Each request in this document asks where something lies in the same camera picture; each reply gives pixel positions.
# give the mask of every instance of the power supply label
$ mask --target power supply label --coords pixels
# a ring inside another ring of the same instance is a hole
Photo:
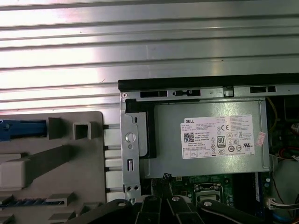
[[[181,140],[183,159],[255,152],[251,115],[185,118]]]

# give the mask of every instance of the blue plastic tab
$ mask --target blue plastic tab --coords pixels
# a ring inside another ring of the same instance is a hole
[[[10,141],[22,137],[47,136],[45,120],[1,120],[0,141]]]

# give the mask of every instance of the barcode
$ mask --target barcode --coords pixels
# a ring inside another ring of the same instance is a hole
[[[194,142],[194,133],[184,133],[185,142]]]

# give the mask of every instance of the screw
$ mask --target screw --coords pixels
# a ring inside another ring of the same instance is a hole
[[[173,200],[174,202],[177,202],[177,201],[179,201],[179,197],[173,197],[172,200]]]
[[[118,204],[118,206],[120,206],[120,207],[126,206],[126,203],[121,202]]]
[[[206,206],[206,207],[211,207],[211,206],[212,206],[212,203],[211,203],[211,202],[204,202],[204,206]]]

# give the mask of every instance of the motherboard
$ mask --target motherboard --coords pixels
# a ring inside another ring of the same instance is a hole
[[[187,196],[196,206],[205,199],[234,206],[232,175],[230,174],[174,177],[171,189],[174,195]]]

